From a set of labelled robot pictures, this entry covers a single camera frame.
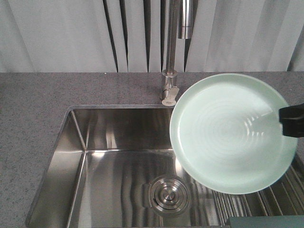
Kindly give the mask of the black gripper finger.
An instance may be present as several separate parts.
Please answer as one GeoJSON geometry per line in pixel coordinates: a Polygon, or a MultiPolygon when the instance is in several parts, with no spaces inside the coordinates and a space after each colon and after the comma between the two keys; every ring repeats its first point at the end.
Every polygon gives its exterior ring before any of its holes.
{"type": "Polygon", "coordinates": [[[278,114],[284,136],[304,136],[304,104],[281,108],[278,114]]]}

